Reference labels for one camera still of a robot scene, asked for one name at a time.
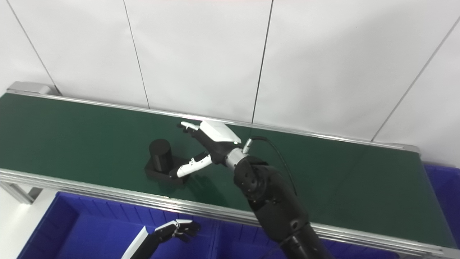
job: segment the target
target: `black cylinder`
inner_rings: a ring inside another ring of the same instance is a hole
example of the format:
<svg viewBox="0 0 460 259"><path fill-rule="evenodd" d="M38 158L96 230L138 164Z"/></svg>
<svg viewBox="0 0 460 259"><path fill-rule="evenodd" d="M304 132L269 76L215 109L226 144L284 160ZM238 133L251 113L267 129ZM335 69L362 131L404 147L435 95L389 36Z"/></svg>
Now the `black cylinder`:
<svg viewBox="0 0 460 259"><path fill-rule="evenodd" d="M171 145L165 139L156 139L150 143L150 156L155 171L168 173L173 168Z"/></svg>

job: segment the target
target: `blue plastic bin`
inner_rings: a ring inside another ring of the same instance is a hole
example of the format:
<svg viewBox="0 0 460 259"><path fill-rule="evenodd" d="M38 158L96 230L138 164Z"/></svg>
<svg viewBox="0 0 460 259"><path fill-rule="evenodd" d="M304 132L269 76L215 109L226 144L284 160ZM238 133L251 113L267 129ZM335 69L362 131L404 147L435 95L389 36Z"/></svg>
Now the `blue plastic bin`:
<svg viewBox="0 0 460 259"><path fill-rule="evenodd" d="M44 217L20 253L20 259L119 259L145 225L177 218L193 219L201 231L191 242L171 239L152 258L161 259L266 259L285 258L261 228L166 212L142 206L57 193ZM396 259L397 254L324 241L338 259Z"/></svg>
<svg viewBox="0 0 460 259"><path fill-rule="evenodd" d="M425 165L425 171L457 247L460 247L460 169L440 165Z"/></svg>

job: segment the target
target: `robotic arm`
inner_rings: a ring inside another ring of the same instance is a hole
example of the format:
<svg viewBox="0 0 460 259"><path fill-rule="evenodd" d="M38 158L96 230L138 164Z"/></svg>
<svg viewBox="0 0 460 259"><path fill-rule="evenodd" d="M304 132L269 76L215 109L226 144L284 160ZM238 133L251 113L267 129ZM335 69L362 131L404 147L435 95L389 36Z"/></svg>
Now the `robotic arm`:
<svg viewBox="0 0 460 259"><path fill-rule="evenodd" d="M243 147L232 130L216 121L203 121L200 126L181 122L178 126L196 138L207 152L173 169L171 178L183 177L211 163L222 164L234 172L234 184L245 195L268 237L279 243L289 259L333 259L279 172L248 155L251 139Z"/></svg>
<svg viewBox="0 0 460 259"><path fill-rule="evenodd" d="M190 241L200 230L197 222L188 219L176 219L163 224L148 234L145 227L131 243L121 259L149 259L161 243L177 237L184 242Z"/></svg>

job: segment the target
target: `black base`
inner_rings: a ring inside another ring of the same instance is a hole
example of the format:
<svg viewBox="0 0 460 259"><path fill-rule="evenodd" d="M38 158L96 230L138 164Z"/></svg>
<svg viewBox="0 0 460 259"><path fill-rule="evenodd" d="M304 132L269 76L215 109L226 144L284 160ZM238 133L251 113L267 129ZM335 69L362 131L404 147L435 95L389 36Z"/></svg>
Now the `black base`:
<svg viewBox="0 0 460 259"><path fill-rule="evenodd" d="M172 168L176 168L176 167L179 167L181 165L185 165L185 164L189 163L189 161L187 159L176 157L176 156L172 156L172 162L173 162L173 167ZM166 182L172 182L172 183L178 184L178 185L185 184L185 181L189 178L189 175L187 175L187 176L184 176L184 177L181 177L181 178L172 179L172 178L169 177L169 171L166 171L166 172L158 172L158 171L156 171L155 168L153 167L152 158L149 159L149 161L147 162L147 164L144 167L144 170L145 170L145 174L147 175L147 177L149 179L151 179L151 180L162 180L162 181L166 181Z"/></svg>

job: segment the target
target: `white wall panel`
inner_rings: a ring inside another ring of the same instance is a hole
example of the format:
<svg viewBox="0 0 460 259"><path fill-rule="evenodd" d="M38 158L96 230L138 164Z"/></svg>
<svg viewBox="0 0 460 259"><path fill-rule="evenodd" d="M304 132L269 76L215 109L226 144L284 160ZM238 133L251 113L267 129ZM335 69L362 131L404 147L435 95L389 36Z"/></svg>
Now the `white wall panel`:
<svg viewBox="0 0 460 259"><path fill-rule="evenodd" d="M460 15L450 0L282 0L255 123L370 140Z"/></svg>
<svg viewBox="0 0 460 259"><path fill-rule="evenodd" d="M0 95L15 81L52 84L7 2L0 0Z"/></svg>
<svg viewBox="0 0 460 259"><path fill-rule="evenodd" d="M146 107L123 0L10 0L64 96Z"/></svg>
<svg viewBox="0 0 460 259"><path fill-rule="evenodd" d="M424 161L460 167L460 26L377 135L418 146Z"/></svg>
<svg viewBox="0 0 460 259"><path fill-rule="evenodd" d="M126 0L150 106L251 121L270 0Z"/></svg>

